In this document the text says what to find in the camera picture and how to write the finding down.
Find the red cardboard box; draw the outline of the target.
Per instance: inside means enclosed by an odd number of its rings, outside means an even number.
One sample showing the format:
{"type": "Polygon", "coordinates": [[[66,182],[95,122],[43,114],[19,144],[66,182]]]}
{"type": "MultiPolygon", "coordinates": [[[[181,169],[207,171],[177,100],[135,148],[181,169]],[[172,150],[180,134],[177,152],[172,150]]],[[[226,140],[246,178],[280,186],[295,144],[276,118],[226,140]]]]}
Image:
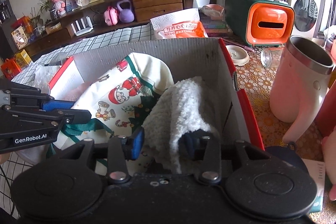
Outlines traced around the red cardboard box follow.
{"type": "Polygon", "coordinates": [[[145,144],[129,173],[154,161],[175,172],[193,170],[181,147],[188,132],[203,130],[231,144],[263,141],[244,90],[235,88],[236,69],[221,39],[150,40],[103,47],[71,56],[51,81],[51,95],[88,110],[88,125],[68,126],[54,147],[63,150],[91,138],[145,129],[145,144]]]}

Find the orange white snack bag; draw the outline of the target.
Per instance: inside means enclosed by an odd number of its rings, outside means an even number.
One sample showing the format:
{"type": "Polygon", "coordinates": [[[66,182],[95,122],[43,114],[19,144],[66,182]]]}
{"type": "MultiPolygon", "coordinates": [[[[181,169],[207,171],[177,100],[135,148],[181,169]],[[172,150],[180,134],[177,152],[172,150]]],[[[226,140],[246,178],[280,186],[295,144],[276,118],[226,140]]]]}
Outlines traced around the orange white snack bag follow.
{"type": "Polygon", "coordinates": [[[157,16],[150,20],[156,39],[207,38],[197,8],[157,16]]]}

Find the white pet bowl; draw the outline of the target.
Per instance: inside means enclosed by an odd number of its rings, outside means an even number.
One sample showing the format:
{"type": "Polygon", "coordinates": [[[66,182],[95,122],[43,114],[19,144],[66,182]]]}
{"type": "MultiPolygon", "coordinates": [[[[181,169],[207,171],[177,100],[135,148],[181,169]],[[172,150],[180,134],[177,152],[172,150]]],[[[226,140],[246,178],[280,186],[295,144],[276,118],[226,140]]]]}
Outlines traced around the white pet bowl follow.
{"type": "Polygon", "coordinates": [[[242,47],[227,45],[226,48],[235,66],[242,67],[249,63],[249,55],[242,47]]]}

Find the black mini fridge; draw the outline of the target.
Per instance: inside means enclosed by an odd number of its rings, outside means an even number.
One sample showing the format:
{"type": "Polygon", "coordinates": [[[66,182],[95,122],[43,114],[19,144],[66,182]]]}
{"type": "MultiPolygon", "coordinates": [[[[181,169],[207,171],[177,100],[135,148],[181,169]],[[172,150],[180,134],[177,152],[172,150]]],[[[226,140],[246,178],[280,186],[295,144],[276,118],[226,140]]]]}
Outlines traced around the black mini fridge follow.
{"type": "Polygon", "coordinates": [[[3,61],[10,59],[18,51],[13,40],[12,25],[17,21],[9,0],[1,2],[0,56],[3,61]]]}

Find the orange gift bag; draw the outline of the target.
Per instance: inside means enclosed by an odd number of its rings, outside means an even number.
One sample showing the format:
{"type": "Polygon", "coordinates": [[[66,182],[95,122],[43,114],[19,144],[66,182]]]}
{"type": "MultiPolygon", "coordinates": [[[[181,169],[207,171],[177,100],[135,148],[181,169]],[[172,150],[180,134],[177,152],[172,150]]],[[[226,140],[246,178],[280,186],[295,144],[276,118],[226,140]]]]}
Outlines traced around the orange gift bag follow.
{"type": "Polygon", "coordinates": [[[12,80],[22,70],[14,59],[6,59],[1,65],[1,71],[8,80],[12,80]]]}

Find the whale print pouch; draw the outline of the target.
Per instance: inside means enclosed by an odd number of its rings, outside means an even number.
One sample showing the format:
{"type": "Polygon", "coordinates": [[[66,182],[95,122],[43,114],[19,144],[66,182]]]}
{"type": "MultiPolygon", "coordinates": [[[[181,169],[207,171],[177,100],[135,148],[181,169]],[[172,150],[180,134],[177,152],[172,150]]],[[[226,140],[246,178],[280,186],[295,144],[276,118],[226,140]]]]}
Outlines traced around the whale print pouch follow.
{"type": "Polygon", "coordinates": [[[278,157],[279,159],[309,173],[305,163],[296,153],[297,146],[294,142],[290,142],[285,146],[269,146],[265,148],[265,151],[269,154],[278,157]]]}

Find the white fluffy towel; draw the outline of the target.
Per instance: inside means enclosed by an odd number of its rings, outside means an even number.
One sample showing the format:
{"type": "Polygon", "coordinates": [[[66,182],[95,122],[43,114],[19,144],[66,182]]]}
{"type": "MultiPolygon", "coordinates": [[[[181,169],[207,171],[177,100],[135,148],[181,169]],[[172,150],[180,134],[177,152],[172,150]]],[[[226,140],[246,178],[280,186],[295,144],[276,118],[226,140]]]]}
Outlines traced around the white fluffy towel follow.
{"type": "Polygon", "coordinates": [[[145,147],[164,168],[173,173],[196,169],[186,153],[179,151],[183,135],[203,130],[220,138],[217,98],[200,76],[181,80],[161,95],[142,126],[145,147]]]}

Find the wooden tv cabinet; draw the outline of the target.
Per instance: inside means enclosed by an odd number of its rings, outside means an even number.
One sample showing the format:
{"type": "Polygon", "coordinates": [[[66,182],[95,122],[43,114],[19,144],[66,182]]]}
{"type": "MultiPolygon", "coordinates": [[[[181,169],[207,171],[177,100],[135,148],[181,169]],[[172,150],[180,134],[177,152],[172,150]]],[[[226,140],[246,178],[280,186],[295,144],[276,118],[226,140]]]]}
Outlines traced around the wooden tv cabinet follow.
{"type": "Polygon", "coordinates": [[[60,27],[50,34],[35,39],[34,42],[25,46],[24,50],[33,60],[36,60],[45,53],[78,42],[82,38],[146,24],[152,18],[184,8],[184,0],[99,0],[49,22],[46,27],[54,27],[58,23],[60,27]],[[124,23],[119,20],[117,24],[109,26],[106,23],[108,18],[104,16],[108,8],[116,11],[131,10],[134,21],[124,23]]]}

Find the yellow box on floor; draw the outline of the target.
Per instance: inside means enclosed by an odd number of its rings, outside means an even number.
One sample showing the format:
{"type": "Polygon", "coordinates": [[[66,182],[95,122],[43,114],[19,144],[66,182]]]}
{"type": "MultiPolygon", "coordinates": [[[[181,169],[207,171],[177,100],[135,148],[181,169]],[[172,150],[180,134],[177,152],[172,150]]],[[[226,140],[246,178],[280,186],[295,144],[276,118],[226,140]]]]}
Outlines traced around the yellow box on floor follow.
{"type": "Polygon", "coordinates": [[[32,63],[32,59],[25,50],[17,52],[14,56],[16,64],[21,68],[28,67],[32,63]]]}

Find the red water bottle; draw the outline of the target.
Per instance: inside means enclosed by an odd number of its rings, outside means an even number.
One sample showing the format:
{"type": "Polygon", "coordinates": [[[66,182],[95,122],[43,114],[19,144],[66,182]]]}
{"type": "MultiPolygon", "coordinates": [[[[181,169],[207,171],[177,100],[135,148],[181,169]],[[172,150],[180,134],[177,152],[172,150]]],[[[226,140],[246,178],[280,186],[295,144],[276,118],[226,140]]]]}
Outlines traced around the red water bottle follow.
{"type": "Polygon", "coordinates": [[[315,123],[323,137],[329,136],[336,124],[336,89],[335,83],[327,92],[324,102],[319,110],[315,123]]]}

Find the bubble wrap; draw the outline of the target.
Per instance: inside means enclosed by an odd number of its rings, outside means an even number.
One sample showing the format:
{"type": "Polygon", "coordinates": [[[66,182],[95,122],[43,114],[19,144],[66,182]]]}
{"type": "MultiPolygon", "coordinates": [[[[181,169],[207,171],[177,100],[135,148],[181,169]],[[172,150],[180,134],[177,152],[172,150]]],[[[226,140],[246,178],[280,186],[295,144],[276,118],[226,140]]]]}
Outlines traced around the bubble wrap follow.
{"type": "Polygon", "coordinates": [[[38,64],[34,71],[34,79],[30,85],[40,89],[42,93],[49,94],[49,83],[60,67],[60,65],[44,66],[43,64],[38,64]]]}

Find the green orange organizer box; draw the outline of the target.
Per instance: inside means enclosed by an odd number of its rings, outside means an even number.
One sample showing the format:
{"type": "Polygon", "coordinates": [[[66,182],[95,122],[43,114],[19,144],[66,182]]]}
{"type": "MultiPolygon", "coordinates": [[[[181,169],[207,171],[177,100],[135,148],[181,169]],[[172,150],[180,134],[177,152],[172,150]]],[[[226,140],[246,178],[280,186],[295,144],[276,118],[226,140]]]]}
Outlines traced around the green orange organizer box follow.
{"type": "Polygon", "coordinates": [[[225,0],[224,17],[245,45],[280,46],[291,36],[295,12],[279,0],[225,0]]]}

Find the checkered tablecloth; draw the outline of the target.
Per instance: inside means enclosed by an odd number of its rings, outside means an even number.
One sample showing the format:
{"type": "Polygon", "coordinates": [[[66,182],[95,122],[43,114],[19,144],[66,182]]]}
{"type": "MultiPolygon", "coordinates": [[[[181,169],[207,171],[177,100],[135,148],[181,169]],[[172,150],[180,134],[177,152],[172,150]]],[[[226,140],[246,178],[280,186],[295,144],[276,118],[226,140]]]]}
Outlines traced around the checkered tablecloth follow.
{"type": "MultiPolygon", "coordinates": [[[[13,81],[15,83],[32,86],[35,78],[35,71],[38,66],[50,63],[58,53],[66,53],[67,56],[70,57],[78,53],[99,49],[101,47],[147,41],[153,38],[154,31],[151,24],[148,23],[138,27],[122,28],[103,35],[81,39],[79,42],[42,55],[37,61],[34,61],[28,68],[24,69],[14,77],[13,81]]],[[[14,218],[17,218],[18,212],[14,208],[14,204],[11,200],[10,186],[17,175],[24,170],[27,170],[32,165],[24,161],[15,152],[1,155],[1,159],[5,161],[1,164],[1,209],[9,215],[12,215],[14,218]]]]}

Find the white router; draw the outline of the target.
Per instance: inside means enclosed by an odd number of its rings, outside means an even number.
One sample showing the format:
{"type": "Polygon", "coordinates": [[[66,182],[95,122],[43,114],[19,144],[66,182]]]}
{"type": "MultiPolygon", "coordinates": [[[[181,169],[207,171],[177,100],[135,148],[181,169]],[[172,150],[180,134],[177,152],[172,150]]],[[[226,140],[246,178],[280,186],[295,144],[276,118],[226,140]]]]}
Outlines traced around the white router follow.
{"type": "Polygon", "coordinates": [[[71,23],[71,27],[75,36],[82,36],[93,31],[93,24],[89,16],[81,18],[80,20],[75,20],[71,23]]]}

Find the christmas print cloth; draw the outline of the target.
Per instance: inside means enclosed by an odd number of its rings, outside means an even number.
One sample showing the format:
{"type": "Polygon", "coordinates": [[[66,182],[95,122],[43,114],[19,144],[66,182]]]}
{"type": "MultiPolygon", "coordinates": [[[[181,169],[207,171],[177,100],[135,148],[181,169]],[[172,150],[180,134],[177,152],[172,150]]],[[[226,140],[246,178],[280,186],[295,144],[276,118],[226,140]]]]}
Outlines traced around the christmas print cloth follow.
{"type": "Polygon", "coordinates": [[[173,85],[169,67],[144,53],[131,53],[93,82],[82,83],[61,95],[75,102],[73,108],[88,110],[86,124],[66,125],[54,146],[65,149],[83,139],[105,143],[114,135],[130,136],[173,85]]]}

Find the washing machine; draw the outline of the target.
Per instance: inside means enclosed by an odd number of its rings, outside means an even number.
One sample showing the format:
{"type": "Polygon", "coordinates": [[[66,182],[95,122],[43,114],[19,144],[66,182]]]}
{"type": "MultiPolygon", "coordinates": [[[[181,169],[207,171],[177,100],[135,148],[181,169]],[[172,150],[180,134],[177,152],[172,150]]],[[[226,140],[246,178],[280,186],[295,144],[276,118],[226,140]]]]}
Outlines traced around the washing machine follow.
{"type": "Polygon", "coordinates": [[[294,9],[295,18],[291,34],[311,39],[317,26],[321,0],[286,0],[294,9]]]}

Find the purple kettlebell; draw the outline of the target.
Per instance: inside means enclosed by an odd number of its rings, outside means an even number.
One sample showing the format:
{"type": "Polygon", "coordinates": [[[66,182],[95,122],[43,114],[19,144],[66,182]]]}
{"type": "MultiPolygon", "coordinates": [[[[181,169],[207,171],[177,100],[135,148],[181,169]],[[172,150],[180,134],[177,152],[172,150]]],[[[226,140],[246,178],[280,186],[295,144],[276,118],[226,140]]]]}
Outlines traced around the purple kettlebell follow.
{"type": "Polygon", "coordinates": [[[132,11],[132,5],[130,0],[121,0],[116,3],[117,9],[119,11],[119,19],[122,23],[131,23],[134,21],[135,17],[132,11]],[[129,7],[123,9],[122,4],[128,4],[129,7]]]}

